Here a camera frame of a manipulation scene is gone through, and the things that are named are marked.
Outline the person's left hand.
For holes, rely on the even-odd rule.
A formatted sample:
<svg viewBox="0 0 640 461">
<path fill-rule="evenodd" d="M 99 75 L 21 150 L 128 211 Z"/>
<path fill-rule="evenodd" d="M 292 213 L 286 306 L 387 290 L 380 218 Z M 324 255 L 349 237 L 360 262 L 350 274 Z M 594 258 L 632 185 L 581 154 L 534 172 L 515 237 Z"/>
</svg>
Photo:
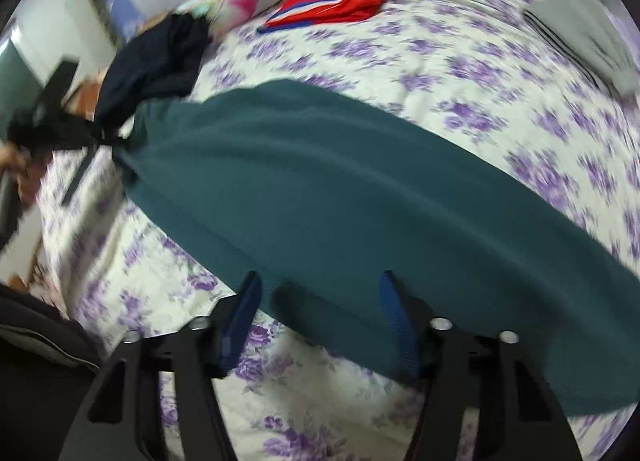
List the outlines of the person's left hand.
<svg viewBox="0 0 640 461">
<path fill-rule="evenodd" d="M 18 195 L 26 207 L 36 202 L 43 177 L 51 162 L 50 152 L 29 158 L 15 144 L 7 142 L 1 147 L 1 174 L 9 172 L 17 181 Z"/>
</svg>

